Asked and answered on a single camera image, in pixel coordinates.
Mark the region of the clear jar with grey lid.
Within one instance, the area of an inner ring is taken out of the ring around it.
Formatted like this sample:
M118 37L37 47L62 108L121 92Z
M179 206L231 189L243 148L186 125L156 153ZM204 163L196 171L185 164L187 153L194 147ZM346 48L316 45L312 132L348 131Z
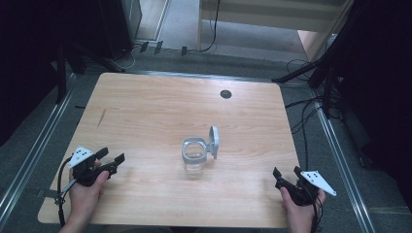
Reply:
M220 135L216 125L210 127L208 140L201 137L185 138L182 143L181 155L186 172L189 174L200 173L206 166L208 154L217 159L219 147Z

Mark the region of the metal floor rail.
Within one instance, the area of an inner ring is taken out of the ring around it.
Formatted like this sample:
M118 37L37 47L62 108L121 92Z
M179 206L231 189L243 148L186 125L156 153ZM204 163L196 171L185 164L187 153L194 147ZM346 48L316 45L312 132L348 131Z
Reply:
M53 89L0 147L0 225L13 212L72 98L78 76L71 74L67 92L55 103Z
M338 138L334 132L331 121L326 118L326 115L322 110L322 103L320 101L315 102L315 107L319 108L318 116L320 123L326 135L326 139L330 146L342 182L345 186L346 193L348 194L352 210L360 226L360 231L361 233L376 233L376 229L373 225L367 206L364 203L361 192L347 163L345 153L341 149L340 143L338 142Z

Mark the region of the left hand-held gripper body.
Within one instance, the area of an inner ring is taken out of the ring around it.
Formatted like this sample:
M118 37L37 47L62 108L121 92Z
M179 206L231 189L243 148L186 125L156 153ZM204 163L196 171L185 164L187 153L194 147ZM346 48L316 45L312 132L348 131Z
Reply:
M95 158L95 154L96 152L81 146L77 146L74 150L68 162L68 168L72 170L75 183L92 186L103 171L109 172L109 178L117 172L118 167L110 166L111 162L96 166L95 162L98 159Z

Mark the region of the person's right hand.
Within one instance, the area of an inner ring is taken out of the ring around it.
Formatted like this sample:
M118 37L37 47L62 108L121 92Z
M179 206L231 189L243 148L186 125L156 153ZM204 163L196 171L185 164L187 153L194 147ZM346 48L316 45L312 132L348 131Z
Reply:
M322 189L318 190L318 199L315 206L297 206L294 204L288 190L280 189L283 199L282 207L287 213L289 233L313 233L318 225L316 217L321 206L326 200L326 194Z

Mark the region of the black metal stand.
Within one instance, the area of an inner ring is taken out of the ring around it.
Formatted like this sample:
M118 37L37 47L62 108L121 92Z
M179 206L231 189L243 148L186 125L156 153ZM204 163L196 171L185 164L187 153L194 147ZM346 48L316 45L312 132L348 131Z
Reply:
M62 102L67 92L66 64L69 64L71 69L77 74L83 74L86 70L81 57L81 49L71 41L62 41L57 49L57 104Z
M334 52L327 51L319 59L313 62L308 62L306 65L297 69L296 71L291 72L281 78L274 78L271 81L273 83L286 83L292 79L306 74L309 71L313 71L313 74L309 78L308 85L310 88L318 88L322 83L325 85L322 96L322 111L327 118L330 118L330 96L333 79L336 77L335 66L336 63L334 59Z

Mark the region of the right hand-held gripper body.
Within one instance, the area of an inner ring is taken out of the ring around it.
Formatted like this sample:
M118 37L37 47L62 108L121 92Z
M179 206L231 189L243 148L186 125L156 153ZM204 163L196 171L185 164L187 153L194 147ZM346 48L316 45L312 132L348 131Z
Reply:
M322 189L324 192L336 196L337 192L329 185L319 171L302 171L303 181L297 178L296 184L290 183L283 179L275 183L275 187L280 189L285 187L294 204L297 206L313 205L318 198L318 190Z

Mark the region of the person's left hand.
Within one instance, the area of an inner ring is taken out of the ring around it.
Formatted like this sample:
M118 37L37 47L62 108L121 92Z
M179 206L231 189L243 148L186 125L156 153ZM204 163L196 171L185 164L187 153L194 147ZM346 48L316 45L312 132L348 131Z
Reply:
M103 194L104 183L108 180L109 172L103 171L92 186L75 183L69 191L71 213L66 220L84 224L91 221L100 196Z

